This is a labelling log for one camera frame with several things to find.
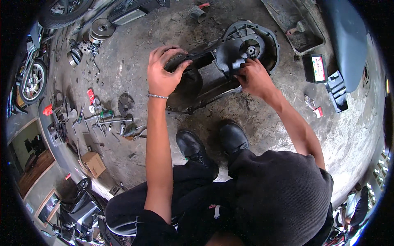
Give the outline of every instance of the spoked rim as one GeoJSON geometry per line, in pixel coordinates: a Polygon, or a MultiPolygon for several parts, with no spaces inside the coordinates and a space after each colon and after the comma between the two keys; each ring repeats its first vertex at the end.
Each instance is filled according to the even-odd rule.
{"type": "Polygon", "coordinates": [[[33,64],[29,78],[23,85],[23,97],[28,101],[35,100],[43,89],[44,68],[40,64],[33,64]]]}
{"type": "Polygon", "coordinates": [[[74,0],[72,4],[69,5],[69,9],[66,12],[65,7],[60,4],[60,1],[55,2],[49,9],[50,15],[52,16],[60,16],[60,15],[68,15],[74,11],[76,11],[84,2],[84,0],[74,0]]]}

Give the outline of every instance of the motorcycle wheel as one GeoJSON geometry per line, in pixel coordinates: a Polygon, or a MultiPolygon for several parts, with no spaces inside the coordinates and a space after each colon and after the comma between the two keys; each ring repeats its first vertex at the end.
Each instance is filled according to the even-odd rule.
{"type": "Polygon", "coordinates": [[[40,100],[45,92],[46,81],[48,80],[46,64],[40,59],[35,59],[32,70],[27,72],[26,76],[28,76],[26,84],[19,86],[19,95],[26,104],[34,104],[40,100]]]}
{"type": "Polygon", "coordinates": [[[71,6],[74,7],[74,9],[67,14],[64,14],[65,9],[61,5],[60,0],[53,1],[51,4],[45,5],[38,22],[45,28],[63,28],[74,23],[84,15],[87,9],[92,5],[93,1],[94,0],[79,0],[79,4],[71,6]]]}

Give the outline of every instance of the engine cover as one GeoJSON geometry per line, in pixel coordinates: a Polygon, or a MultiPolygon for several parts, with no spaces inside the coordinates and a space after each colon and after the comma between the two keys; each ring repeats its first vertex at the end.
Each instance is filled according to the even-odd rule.
{"type": "Polygon", "coordinates": [[[220,39],[202,44],[170,60],[165,69],[173,72],[185,60],[193,63],[167,100],[167,110],[192,114],[196,109],[242,90],[234,74],[246,58],[257,58],[268,74],[279,62],[279,44],[273,32],[249,21],[232,24],[220,39]]]}

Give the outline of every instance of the cardboard box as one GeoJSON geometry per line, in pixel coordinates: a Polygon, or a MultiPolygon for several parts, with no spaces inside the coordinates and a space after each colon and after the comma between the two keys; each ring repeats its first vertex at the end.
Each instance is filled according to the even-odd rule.
{"type": "Polygon", "coordinates": [[[93,178],[95,179],[98,178],[106,169],[100,155],[96,152],[88,151],[81,157],[81,160],[86,163],[86,166],[89,168],[93,178]]]}

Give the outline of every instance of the scooter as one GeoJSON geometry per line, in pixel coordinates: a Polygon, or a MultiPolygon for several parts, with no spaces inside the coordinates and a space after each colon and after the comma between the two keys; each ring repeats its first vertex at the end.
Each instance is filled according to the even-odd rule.
{"type": "Polygon", "coordinates": [[[77,184],[75,196],[61,201],[57,224],[48,222],[55,236],[68,245],[83,245],[85,242],[112,246],[128,244],[128,238],[113,234],[107,228],[104,217],[106,201],[91,188],[92,181],[82,179],[77,184]],[[95,227],[100,230],[99,239],[93,237],[95,227]]]}

